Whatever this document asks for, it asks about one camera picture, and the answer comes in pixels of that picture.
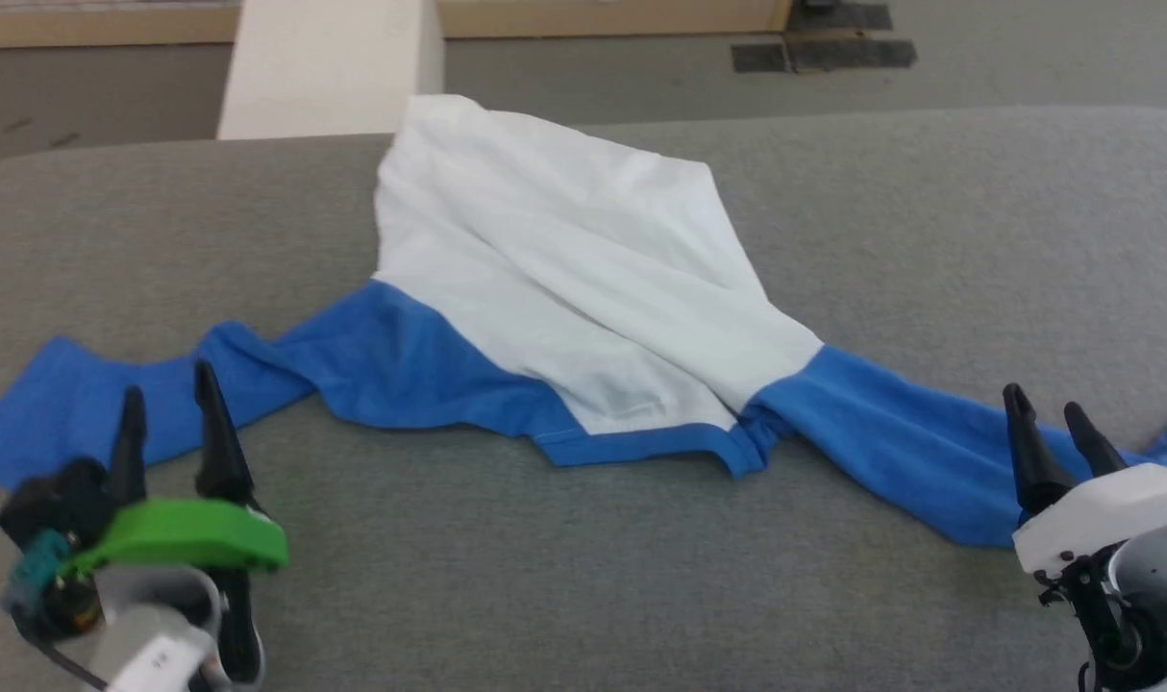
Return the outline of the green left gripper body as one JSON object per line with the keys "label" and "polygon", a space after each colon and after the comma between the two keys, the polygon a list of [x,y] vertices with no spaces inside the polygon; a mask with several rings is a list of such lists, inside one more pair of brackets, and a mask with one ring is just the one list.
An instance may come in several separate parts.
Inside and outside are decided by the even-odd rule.
{"label": "green left gripper body", "polygon": [[289,562],[287,534],[266,515],[222,499],[148,499],[117,510],[90,548],[71,555],[62,578],[118,565],[277,571]]}

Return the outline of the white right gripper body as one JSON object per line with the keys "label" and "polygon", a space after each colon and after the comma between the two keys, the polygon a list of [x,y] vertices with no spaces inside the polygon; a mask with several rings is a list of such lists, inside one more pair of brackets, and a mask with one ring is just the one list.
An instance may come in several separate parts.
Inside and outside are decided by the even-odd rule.
{"label": "white right gripper body", "polygon": [[1023,573],[1058,578],[1082,555],[1167,527],[1167,467],[1134,464],[1089,478],[1018,529]]}

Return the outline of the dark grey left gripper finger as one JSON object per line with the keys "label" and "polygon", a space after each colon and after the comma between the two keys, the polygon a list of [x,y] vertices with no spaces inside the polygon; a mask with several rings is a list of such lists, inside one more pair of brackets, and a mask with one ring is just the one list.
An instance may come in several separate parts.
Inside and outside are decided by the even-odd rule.
{"label": "dark grey left gripper finger", "polygon": [[111,450],[111,499],[117,506],[131,506],[147,499],[145,441],[147,441],[147,408],[144,393],[140,387],[130,386],[125,391]]}
{"label": "dark grey left gripper finger", "polygon": [[249,460],[242,452],[217,373],[209,359],[195,363],[195,400],[202,415],[202,456],[195,477],[201,498],[258,508]]}

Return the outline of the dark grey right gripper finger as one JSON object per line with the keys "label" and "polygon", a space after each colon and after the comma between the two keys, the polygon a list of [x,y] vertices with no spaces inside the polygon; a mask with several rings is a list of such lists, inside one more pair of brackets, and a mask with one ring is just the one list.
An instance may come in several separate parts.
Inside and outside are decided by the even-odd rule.
{"label": "dark grey right gripper finger", "polygon": [[1037,516],[1062,499],[1075,478],[1054,459],[1037,428],[1036,411],[1018,383],[1002,387],[1002,408],[1020,516]]}
{"label": "dark grey right gripper finger", "polygon": [[1116,450],[1105,434],[1095,428],[1093,421],[1089,419],[1079,403],[1068,401],[1064,405],[1064,422],[1070,431],[1072,446],[1086,460],[1093,478],[1111,476],[1128,468],[1121,453]]}

